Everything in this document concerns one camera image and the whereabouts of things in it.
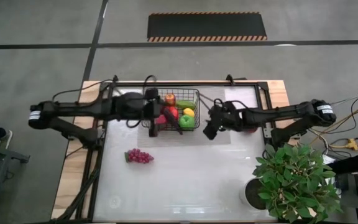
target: cucumber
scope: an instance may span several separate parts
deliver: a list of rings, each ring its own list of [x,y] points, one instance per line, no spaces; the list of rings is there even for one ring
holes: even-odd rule
[[[177,100],[176,106],[179,109],[186,109],[186,108],[190,108],[192,110],[196,109],[196,105],[194,105],[193,102],[188,100]]]

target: floor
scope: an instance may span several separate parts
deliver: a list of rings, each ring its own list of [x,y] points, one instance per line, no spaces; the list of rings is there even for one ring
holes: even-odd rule
[[[105,12],[101,11],[103,1],[108,3]],[[49,219],[67,141],[55,131],[30,129],[29,106],[49,100],[58,91],[78,88],[83,77],[103,80],[118,75],[121,80],[143,80],[154,74],[161,80],[214,80],[231,74],[282,79],[291,103],[357,96],[358,45],[346,41],[358,40],[358,0],[103,1],[0,0],[0,45],[90,44],[93,40],[94,44],[143,43],[149,13],[186,11],[260,11],[269,41],[312,41],[286,47],[144,46],[95,51],[95,45],[71,49],[68,45],[41,49],[39,45],[37,49],[0,49],[0,125],[14,132],[12,150],[31,155],[28,164],[11,167],[15,177],[4,184],[0,196],[0,223]],[[99,36],[95,28],[103,16]],[[321,45],[320,40],[344,42]],[[77,97],[77,93],[67,94],[61,100]],[[348,115],[350,104],[335,107],[337,115]],[[348,122],[343,128],[352,125]],[[328,140],[356,136],[358,128],[328,136]],[[301,141],[312,139],[307,134]]]

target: orange and black striped mat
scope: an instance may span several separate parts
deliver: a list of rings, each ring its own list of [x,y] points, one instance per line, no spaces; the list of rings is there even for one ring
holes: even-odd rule
[[[267,40],[259,12],[161,12],[149,16],[149,42]]]

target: person's foot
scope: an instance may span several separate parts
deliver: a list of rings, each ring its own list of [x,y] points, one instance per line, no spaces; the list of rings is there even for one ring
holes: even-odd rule
[[[0,140],[0,147],[8,149],[11,139],[13,137],[13,132],[11,130],[6,130],[6,135]]]

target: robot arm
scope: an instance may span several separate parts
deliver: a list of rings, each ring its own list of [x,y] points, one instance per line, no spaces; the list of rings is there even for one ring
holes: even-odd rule
[[[145,95],[135,92],[113,96],[113,84],[101,88],[97,99],[91,103],[59,103],[44,101],[30,107],[29,126],[34,129],[52,128],[68,138],[78,138],[85,147],[92,147],[98,140],[98,131],[94,128],[83,129],[59,117],[89,116],[96,119],[110,120],[153,120],[160,116],[162,103],[155,88],[150,88]]]
[[[64,137],[74,136],[85,147],[92,147],[98,140],[98,131],[94,128],[83,129],[60,119],[63,116],[90,116],[100,120],[150,120],[160,116],[164,102],[158,96],[156,88],[148,89],[144,95],[129,92],[113,96],[113,83],[106,84],[99,96],[91,103],[59,103],[44,101],[30,107],[29,125],[35,129],[52,128],[61,132]],[[234,101],[214,103],[208,111],[210,120],[204,129],[205,135],[214,139],[218,131],[245,131],[264,126],[266,123],[284,119],[296,119],[286,128],[272,130],[272,144],[280,146],[295,134],[304,134],[313,126],[329,126],[336,120],[331,106],[323,100],[312,100],[298,105],[291,105],[271,110],[258,108],[236,109]]]
[[[302,135],[313,126],[330,126],[336,120],[331,105],[323,100],[312,100],[271,110],[248,107],[236,109],[233,103],[234,101],[215,103],[209,110],[211,120],[208,121],[204,133],[210,140],[215,138],[218,131],[226,129],[245,131],[262,127],[273,121],[300,118],[286,128],[272,130],[272,144],[281,146],[293,135]]]

